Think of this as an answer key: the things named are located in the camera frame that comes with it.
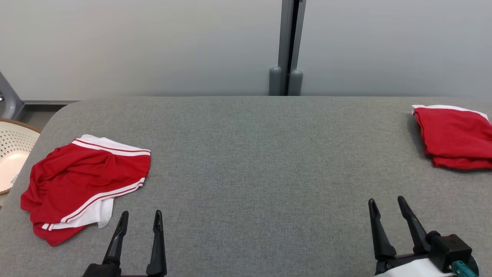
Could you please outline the red white basketball jersey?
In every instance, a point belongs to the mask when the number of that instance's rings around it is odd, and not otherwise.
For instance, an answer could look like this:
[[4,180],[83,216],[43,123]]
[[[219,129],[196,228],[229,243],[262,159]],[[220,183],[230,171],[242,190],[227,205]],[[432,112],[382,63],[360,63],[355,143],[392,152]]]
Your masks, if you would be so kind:
[[149,149],[85,134],[33,165],[20,208],[56,247],[88,225],[107,226],[114,199],[142,187],[150,164]]

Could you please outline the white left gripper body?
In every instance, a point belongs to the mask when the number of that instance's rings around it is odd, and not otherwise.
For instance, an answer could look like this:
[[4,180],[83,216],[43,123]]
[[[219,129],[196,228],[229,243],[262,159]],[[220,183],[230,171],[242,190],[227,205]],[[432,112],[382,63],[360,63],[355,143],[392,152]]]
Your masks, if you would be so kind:
[[81,277],[148,277],[147,275],[123,275],[115,263],[90,264]]

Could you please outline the folded red garment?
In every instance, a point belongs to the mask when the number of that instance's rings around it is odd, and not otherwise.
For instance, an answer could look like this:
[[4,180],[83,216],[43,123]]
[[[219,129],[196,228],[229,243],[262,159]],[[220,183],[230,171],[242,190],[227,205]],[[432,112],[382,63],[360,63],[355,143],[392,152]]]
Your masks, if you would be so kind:
[[486,114],[450,105],[412,109],[434,167],[492,170],[492,123]]

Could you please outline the grey metal frame leg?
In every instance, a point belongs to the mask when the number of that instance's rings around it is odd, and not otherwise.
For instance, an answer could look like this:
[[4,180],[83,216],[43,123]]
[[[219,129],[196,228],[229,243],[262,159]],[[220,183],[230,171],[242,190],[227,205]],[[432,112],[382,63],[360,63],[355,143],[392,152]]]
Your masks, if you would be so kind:
[[25,104],[19,98],[2,72],[0,72],[0,93],[5,99],[5,110],[2,114],[2,118],[16,120]]

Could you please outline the grey cylinder post foot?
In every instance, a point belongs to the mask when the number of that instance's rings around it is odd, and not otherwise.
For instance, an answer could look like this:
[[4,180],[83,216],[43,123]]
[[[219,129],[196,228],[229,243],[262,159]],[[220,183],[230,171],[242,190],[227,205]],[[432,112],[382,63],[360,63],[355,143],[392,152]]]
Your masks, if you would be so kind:
[[302,90],[303,72],[292,70],[289,75],[288,96],[300,96]]
[[269,96],[281,96],[282,89],[282,68],[275,66],[269,69]]

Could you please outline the cream perforated laundry basket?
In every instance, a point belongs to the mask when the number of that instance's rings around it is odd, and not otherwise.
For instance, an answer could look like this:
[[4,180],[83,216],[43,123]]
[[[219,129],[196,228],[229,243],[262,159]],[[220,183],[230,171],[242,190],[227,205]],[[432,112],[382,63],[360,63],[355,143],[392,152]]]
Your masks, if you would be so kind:
[[23,122],[0,118],[0,196],[12,189],[41,132]]

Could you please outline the grey partition post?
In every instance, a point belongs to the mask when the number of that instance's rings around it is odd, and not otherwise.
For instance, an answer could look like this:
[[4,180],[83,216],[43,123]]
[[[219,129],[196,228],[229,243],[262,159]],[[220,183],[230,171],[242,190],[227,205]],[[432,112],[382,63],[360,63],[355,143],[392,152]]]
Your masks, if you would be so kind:
[[278,64],[282,68],[282,96],[288,96],[289,75],[298,69],[306,0],[282,0]]

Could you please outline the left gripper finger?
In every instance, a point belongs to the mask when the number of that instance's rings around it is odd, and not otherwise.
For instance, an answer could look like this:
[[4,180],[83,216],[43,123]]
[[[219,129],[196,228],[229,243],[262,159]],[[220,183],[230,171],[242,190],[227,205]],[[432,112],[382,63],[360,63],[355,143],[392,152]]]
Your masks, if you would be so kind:
[[148,277],[163,277],[167,275],[163,217],[160,210],[155,211],[153,222],[153,247],[150,263],[146,267],[146,274]]
[[118,224],[116,225],[116,229],[113,233],[112,240],[104,256],[103,264],[112,264],[116,266],[119,266],[121,264],[121,251],[123,246],[123,239],[128,228],[129,216],[130,213],[128,211],[124,211],[122,213]]

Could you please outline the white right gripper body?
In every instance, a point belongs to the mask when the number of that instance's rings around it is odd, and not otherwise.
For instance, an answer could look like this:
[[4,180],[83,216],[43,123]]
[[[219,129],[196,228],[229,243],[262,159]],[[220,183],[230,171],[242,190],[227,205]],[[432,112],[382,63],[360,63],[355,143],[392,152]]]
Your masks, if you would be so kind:
[[434,255],[375,254],[375,277],[454,277],[454,273]]

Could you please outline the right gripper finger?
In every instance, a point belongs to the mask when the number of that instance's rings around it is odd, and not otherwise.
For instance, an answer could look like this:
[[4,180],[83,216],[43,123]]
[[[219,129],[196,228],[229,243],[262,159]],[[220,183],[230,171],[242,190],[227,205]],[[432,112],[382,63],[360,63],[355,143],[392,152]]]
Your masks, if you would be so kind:
[[384,231],[383,225],[380,221],[381,214],[374,199],[369,199],[368,207],[375,259],[392,259],[396,256],[396,250],[389,242],[389,239]]
[[414,254],[427,254],[431,250],[430,244],[426,241],[427,232],[423,228],[417,216],[408,205],[408,202],[404,196],[398,196],[397,198],[401,215],[407,221],[411,238],[413,241],[413,253]]

